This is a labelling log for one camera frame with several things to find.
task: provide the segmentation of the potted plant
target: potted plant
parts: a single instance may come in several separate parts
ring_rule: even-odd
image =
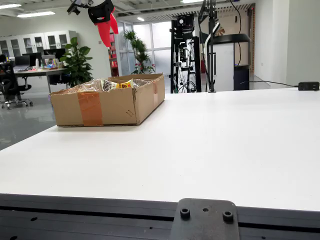
[[[87,63],[87,60],[91,60],[92,57],[87,57],[90,52],[90,48],[87,46],[78,46],[77,37],[73,37],[70,40],[70,44],[65,45],[65,54],[60,58],[60,61],[67,63],[65,70],[66,74],[69,74],[68,80],[69,86],[72,88],[76,85],[86,83],[92,79],[91,65]]]
[[[136,32],[126,31],[123,36],[126,40],[130,41],[134,57],[139,62],[135,64],[135,70],[131,74],[145,74],[147,72],[149,74],[154,73],[154,64],[152,64],[152,66],[146,66],[146,64],[150,62],[150,56],[147,53],[146,44],[137,37]]]

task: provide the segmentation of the window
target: window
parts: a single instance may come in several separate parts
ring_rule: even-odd
[[[170,63],[171,63],[171,22],[142,23],[131,25],[118,23],[118,44],[120,46],[120,67],[121,75],[129,75],[135,70],[137,63],[130,42],[124,40],[124,30],[136,32],[137,37],[146,44],[150,62],[146,66],[155,64],[155,72],[164,74],[165,91],[170,92]]]
[[[153,47],[166,48],[171,47],[171,22],[152,23]]]

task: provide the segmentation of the open cardboard box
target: open cardboard box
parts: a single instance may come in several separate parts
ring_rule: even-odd
[[[115,83],[131,79],[149,81],[137,88],[118,88],[102,92],[51,93],[56,124],[61,127],[139,125],[165,99],[163,74],[137,74],[110,77]]]

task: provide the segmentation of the office desk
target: office desk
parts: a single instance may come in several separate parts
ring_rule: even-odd
[[[58,69],[39,69],[36,71],[17,71],[15,72],[15,76],[17,78],[24,78],[24,77],[40,77],[40,76],[46,76],[46,80],[48,82],[48,87],[49,87],[49,93],[51,93],[51,88],[50,88],[50,81],[48,76],[49,75],[60,75],[64,72],[65,69],[63,68],[58,68]]]
[[[320,211],[320,92],[167,94],[139,126],[54,126],[0,151],[0,193]]]

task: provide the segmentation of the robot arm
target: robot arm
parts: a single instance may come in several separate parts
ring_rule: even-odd
[[[71,0],[68,14],[80,14],[78,8],[88,9],[89,18],[98,27],[98,31],[106,47],[111,47],[110,28],[118,34],[118,24],[113,15],[115,7],[111,0]]]

